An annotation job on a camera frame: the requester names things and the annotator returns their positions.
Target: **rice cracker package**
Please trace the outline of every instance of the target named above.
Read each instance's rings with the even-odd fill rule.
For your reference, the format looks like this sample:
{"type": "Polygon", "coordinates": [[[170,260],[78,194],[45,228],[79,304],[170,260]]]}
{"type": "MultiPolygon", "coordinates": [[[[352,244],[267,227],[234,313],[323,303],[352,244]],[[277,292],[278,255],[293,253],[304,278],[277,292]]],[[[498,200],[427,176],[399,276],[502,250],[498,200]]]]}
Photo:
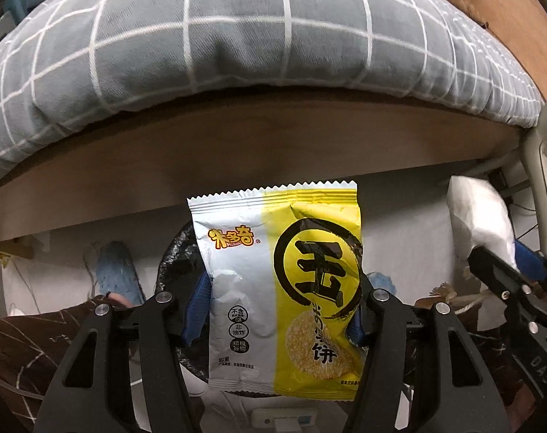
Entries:
{"type": "Polygon", "coordinates": [[[345,336],[361,299],[355,182],[189,199],[212,278],[209,386],[351,400],[364,355],[345,336]]]}

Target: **wooden board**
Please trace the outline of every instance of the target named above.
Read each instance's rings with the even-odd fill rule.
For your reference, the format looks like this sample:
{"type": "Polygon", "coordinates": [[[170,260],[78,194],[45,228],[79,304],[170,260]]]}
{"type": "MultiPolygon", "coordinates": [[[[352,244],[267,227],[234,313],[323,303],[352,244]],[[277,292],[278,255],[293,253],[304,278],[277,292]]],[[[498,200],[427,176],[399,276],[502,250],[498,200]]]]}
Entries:
{"type": "Polygon", "coordinates": [[[521,131],[388,96],[267,91],[119,114],[41,150],[0,183],[0,241],[198,194],[488,157],[521,131]]]}
{"type": "Polygon", "coordinates": [[[538,0],[472,0],[547,99],[547,14],[538,0]]]}

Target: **rice cake image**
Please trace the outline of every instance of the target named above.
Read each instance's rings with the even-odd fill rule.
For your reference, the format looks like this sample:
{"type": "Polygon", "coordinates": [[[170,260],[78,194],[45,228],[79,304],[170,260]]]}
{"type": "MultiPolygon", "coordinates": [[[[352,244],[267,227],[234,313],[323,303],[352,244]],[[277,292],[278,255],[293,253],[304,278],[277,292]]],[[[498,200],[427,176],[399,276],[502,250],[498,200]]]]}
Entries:
{"type": "Polygon", "coordinates": [[[336,379],[352,372],[351,355],[327,341],[327,329],[314,310],[302,312],[287,329],[286,350],[290,360],[301,372],[316,379],[336,379]]]}

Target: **white grid pattern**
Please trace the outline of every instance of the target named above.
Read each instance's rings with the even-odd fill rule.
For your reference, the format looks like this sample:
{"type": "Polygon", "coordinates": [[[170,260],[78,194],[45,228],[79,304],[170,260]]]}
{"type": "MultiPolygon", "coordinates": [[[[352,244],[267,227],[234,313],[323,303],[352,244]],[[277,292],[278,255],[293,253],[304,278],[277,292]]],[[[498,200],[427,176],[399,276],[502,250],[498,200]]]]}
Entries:
{"type": "MultiPolygon", "coordinates": [[[[497,40],[489,36],[488,33],[479,28],[473,21],[456,10],[452,5],[445,0],[383,0],[384,7],[374,8],[370,5],[369,0],[361,0],[361,5],[356,11],[359,11],[364,16],[366,21],[366,27],[361,29],[359,27],[351,27],[349,24],[341,24],[336,22],[336,16],[329,18],[325,17],[324,11],[327,9],[320,8],[317,12],[318,18],[305,18],[300,16],[302,12],[300,8],[304,5],[300,0],[281,0],[275,4],[281,3],[283,5],[283,15],[235,15],[237,11],[246,11],[248,8],[230,8],[234,15],[214,15],[204,17],[194,17],[190,15],[190,8],[193,1],[196,2],[196,14],[199,14],[198,6],[202,4],[203,0],[183,0],[183,20],[182,21],[165,21],[157,22],[154,24],[147,24],[146,21],[137,24],[135,27],[131,27],[131,24],[124,25],[122,22],[117,23],[117,34],[113,34],[109,37],[99,37],[99,31],[101,30],[101,21],[105,14],[108,14],[108,2],[112,0],[98,0],[94,1],[90,7],[81,8],[68,8],[66,14],[60,15],[54,21],[53,19],[59,10],[67,2],[72,0],[48,0],[45,4],[42,4],[33,14],[27,17],[26,21],[22,23],[5,41],[0,43],[0,114],[3,119],[7,134],[10,139],[10,143],[3,145],[0,148],[0,177],[3,176],[6,171],[10,170],[18,161],[23,157],[23,152],[17,151],[23,146],[27,146],[30,150],[33,146],[35,148],[37,143],[44,144],[50,141],[56,141],[64,135],[63,131],[74,132],[82,129],[86,124],[102,119],[114,112],[123,108],[131,109],[132,106],[143,105],[143,103],[150,105],[156,103],[156,99],[165,99],[167,97],[186,96],[197,91],[204,91],[207,89],[220,89],[227,86],[249,86],[255,84],[272,84],[272,85],[313,85],[313,86],[344,86],[357,89],[367,89],[369,91],[378,91],[388,93],[394,96],[407,96],[412,95],[419,99],[438,102],[440,104],[452,107],[460,108],[473,114],[482,114],[486,117],[500,120],[509,123],[518,123],[524,126],[531,126],[540,111],[542,100],[540,94],[535,87],[530,77],[523,71],[520,64],[514,59],[511,53],[503,47],[497,40]],[[401,40],[397,37],[390,36],[388,33],[377,32],[373,25],[372,14],[374,11],[384,12],[388,7],[395,8],[396,5],[411,9],[417,17],[419,24],[409,21],[396,21],[392,20],[392,24],[414,24],[416,25],[415,31],[421,35],[423,39],[423,45],[416,45],[410,40],[401,40]],[[37,72],[36,67],[38,65],[40,49],[43,46],[44,36],[49,29],[63,28],[62,37],[74,37],[74,23],[75,16],[83,14],[94,14],[92,20],[92,26],[89,28],[90,43],[87,47],[79,49],[74,53],[70,53],[67,56],[63,56],[59,60],[50,63],[48,66],[37,72]],[[49,14],[49,18],[46,22],[38,28],[32,35],[28,37],[20,37],[21,29],[23,25],[34,25],[35,21],[42,20],[43,15],[49,14]],[[432,27],[438,31],[436,33],[429,33],[426,30],[425,21],[433,23],[432,27]],[[240,75],[238,73],[220,73],[210,79],[204,79],[201,75],[201,71],[197,70],[197,66],[202,65],[202,60],[196,60],[193,57],[190,40],[190,27],[202,26],[204,29],[211,28],[212,24],[220,23],[224,24],[225,30],[227,27],[231,27],[231,30],[241,31],[243,33],[243,27],[249,25],[262,25],[260,27],[266,30],[267,25],[283,25],[283,53],[278,66],[278,75],[272,77],[248,77],[246,75],[240,75]],[[311,29],[315,38],[321,39],[320,47],[323,47],[324,32],[330,33],[343,33],[358,36],[364,39],[364,59],[356,60],[356,64],[361,67],[354,76],[347,75],[345,72],[343,75],[337,77],[331,76],[327,79],[319,78],[318,76],[309,76],[305,71],[305,76],[287,77],[288,68],[291,67],[292,73],[299,71],[299,66],[295,66],[296,62],[293,60],[293,54],[296,47],[303,46],[301,40],[295,39],[295,27],[307,27],[311,29]],[[166,37],[169,31],[181,29],[183,33],[183,53],[181,54],[184,60],[183,72],[186,74],[188,84],[184,86],[167,86],[159,89],[151,89],[144,92],[128,92],[120,100],[113,100],[115,97],[111,97],[111,87],[101,80],[99,71],[103,70],[97,63],[97,53],[100,49],[113,46],[118,50],[126,50],[127,47],[138,48],[140,45],[147,44],[148,41],[160,39],[166,37]],[[434,37],[434,40],[447,41],[447,55],[442,56],[439,53],[434,53],[429,47],[429,38],[434,37]],[[421,71],[417,76],[413,76],[408,79],[408,82],[404,82],[404,79],[399,80],[402,82],[404,88],[398,84],[390,84],[390,82],[384,82],[384,84],[376,84],[368,79],[374,79],[375,76],[374,66],[380,57],[383,57],[383,53],[375,51],[374,43],[379,41],[387,44],[392,48],[403,48],[412,57],[421,58],[421,71]],[[11,63],[12,57],[18,54],[27,44],[35,43],[35,54],[32,59],[30,68],[30,76],[21,76],[21,73],[16,75],[21,76],[24,81],[21,83],[20,88],[6,93],[5,92],[5,79],[7,76],[12,76],[14,71],[14,64],[11,63]],[[461,54],[460,60],[470,60],[469,65],[458,66],[457,53],[461,54]],[[31,102],[32,105],[43,108],[38,105],[40,100],[38,99],[38,80],[46,77],[47,75],[59,71],[59,76],[67,76],[67,70],[70,71],[70,75],[74,75],[75,64],[72,64],[75,60],[79,60],[81,57],[88,56],[88,65],[90,71],[90,79],[88,80],[89,86],[92,89],[98,100],[98,105],[87,104],[86,108],[82,112],[78,112],[74,115],[67,115],[63,118],[52,118],[50,115],[46,116],[44,120],[45,125],[41,125],[37,132],[27,135],[25,138],[19,140],[15,138],[14,133],[18,131],[18,120],[7,115],[5,106],[8,102],[12,102],[14,98],[20,97],[23,103],[31,102]],[[436,61],[447,67],[447,74],[442,87],[434,86],[429,82],[429,62],[436,61]],[[462,91],[456,92],[456,79],[460,75],[465,80],[470,80],[466,85],[469,86],[468,92],[465,92],[466,88],[462,91]]],[[[147,4],[151,0],[127,0],[137,1],[147,4]]],[[[339,8],[340,0],[329,0],[339,8]]],[[[349,11],[350,8],[343,8],[343,12],[349,11]]],[[[251,43],[250,40],[239,41],[239,44],[251,43]]],[[[122,72],[122,67],[114,67],[115,70],[122,72]]],[[[114,72],[107,73],[110,79],[114,72]]],[[[61,96],[70,96],[70,93],[63,92],[61,96]]]]}

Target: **brand logo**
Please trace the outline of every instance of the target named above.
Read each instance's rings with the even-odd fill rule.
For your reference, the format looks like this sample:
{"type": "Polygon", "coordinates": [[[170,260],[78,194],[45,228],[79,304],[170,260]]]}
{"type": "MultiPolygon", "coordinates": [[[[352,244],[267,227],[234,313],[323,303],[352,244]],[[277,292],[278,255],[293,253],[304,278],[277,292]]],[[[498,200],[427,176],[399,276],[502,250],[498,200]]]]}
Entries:
{"type": "Polygon", "coordinates": [[[290,225],[273,266],[284,291],[301,305],[317,303],[324,318],[347,317],[361,299],[362,244],[336,223],[303,218],[290,225]]]}
{"type": "Polygon", "coordinates": [[[225,232],[222,229],[212,228],[208,231],[207,236],[215,243],[216,249],[232,248],[241,244],[251,246],[255,242],[251,228],[244,224],[236,226],[232,231],[225,232]]]}

